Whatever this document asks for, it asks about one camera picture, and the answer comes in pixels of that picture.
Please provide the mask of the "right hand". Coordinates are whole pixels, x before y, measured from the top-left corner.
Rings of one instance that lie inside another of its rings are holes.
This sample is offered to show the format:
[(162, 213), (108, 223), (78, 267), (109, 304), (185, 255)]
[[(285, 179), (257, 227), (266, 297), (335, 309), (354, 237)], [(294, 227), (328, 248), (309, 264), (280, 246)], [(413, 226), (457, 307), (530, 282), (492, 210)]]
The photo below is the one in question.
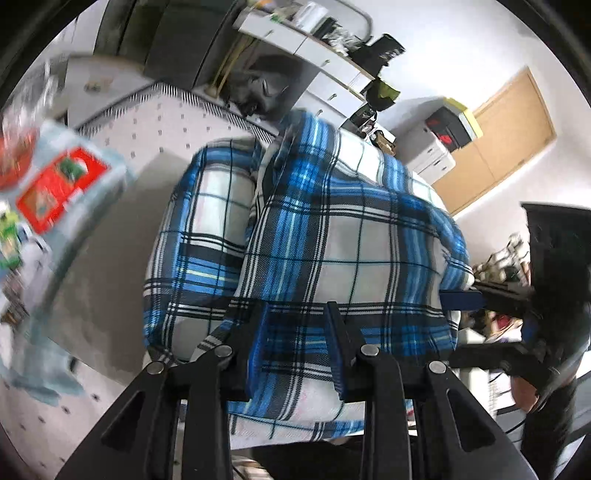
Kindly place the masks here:
[(521, 377), (511, 378), (511, 394), (515, 405), (525, 413), (531, 412), (539, 400), (537, 389)]

